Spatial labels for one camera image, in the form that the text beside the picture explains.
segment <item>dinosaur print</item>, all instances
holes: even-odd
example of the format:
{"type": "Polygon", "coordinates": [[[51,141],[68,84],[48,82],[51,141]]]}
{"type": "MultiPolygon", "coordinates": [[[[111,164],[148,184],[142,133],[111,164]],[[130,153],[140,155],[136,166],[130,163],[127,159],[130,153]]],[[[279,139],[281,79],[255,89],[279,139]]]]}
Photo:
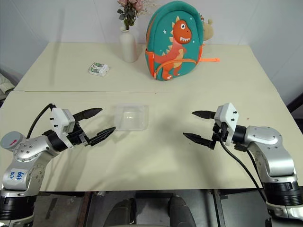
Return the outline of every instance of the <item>dinosaur print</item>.
{"type": "MultiPolygon", "coordinates": [[[[184,20],[180,20],[179,16],[176,18],[176,22],[172,22],[172,31],[171,34],[173,36],[169,37],[172,45],[168,46],[168,50],[166,53],[162,53],[162,55],[155,54],[154,60],[155,62],[162,64],[171,60],[181,60],[186,53],[186,49],[182,46],[182,44],[187,44],[192,39],[192,34],[190,29],[188,28],[186,22],[184,20]]],[[[164,80],[172,79],[173,76],[169,73],[172,69],[173,75],[178,76],[178,71],[180,70],[182,62],[172,62],[165,64],[163,66],[162,78],[164,80]]]]}

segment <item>transparent plastic box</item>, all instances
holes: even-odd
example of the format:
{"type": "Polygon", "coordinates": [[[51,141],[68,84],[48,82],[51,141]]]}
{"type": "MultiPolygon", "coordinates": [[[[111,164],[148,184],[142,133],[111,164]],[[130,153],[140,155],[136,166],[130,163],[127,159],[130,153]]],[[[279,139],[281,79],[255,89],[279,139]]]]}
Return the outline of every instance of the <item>transparent plastic box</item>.
{"type": "Polygon", "coordinates": [[[141,131],[147,128],[148,106],[120,104],[116,106],[115,126],[118,131],[141,131]]]}

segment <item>backpack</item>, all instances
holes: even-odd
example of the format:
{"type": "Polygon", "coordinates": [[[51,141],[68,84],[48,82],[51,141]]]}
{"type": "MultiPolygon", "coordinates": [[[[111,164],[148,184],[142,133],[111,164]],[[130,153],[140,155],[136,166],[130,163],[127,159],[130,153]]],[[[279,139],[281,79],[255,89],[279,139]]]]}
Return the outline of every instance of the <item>backpack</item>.
{"type": "Polygon", "coordinates": [[[199,63],[203,23],[197,10],[182,1],[160,7],[146,32],[145,58],[151,75],[169,80],[189,73],[199,63]]]}

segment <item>pink flower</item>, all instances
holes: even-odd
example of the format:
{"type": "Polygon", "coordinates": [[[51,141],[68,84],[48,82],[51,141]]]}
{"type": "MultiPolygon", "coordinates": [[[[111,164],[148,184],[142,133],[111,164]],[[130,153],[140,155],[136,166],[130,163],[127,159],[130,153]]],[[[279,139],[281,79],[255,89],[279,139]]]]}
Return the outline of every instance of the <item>pink flower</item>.
{"type": "Polygon", "coordinates": [[[119,3],[121,6],[126,6],[127,0],[118,0],[118,3],[119,3]]]}
{"type": "Polygon", "coordinates": [[[136,8],[136,10],[137,10],[138,12],[140,12],[140,11],[142,10],[142,8],[143,8],[143,0],[138,0],[138,1],[135,3],[134,7],[136,8]]]}

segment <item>red logo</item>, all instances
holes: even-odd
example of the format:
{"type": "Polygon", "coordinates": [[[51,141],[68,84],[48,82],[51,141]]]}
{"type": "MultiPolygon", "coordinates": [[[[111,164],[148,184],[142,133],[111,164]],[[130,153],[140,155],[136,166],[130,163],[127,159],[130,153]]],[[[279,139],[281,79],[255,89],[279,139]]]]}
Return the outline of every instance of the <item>red logo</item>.
{"type": "Polygon", "coordinates": [[[12,143],[10,144],[10,145],[13,145],[14,143],[16,143],[17,142],[17,140],[14,140],[14,141],[12,141],[12,143]]]}

